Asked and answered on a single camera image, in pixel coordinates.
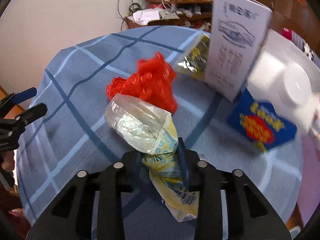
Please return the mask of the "person's left hand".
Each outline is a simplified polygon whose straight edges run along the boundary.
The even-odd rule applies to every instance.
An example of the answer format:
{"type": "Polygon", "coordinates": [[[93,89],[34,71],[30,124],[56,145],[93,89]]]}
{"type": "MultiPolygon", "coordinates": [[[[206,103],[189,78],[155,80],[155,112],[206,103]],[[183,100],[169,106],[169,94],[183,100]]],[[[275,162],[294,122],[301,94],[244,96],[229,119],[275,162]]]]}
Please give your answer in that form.
{"type": "Polygon", "coordinates": [[[12,172],[15,169],[14,151],[1,152],[1,157],[1,168],[5,172],[12,172]]]}

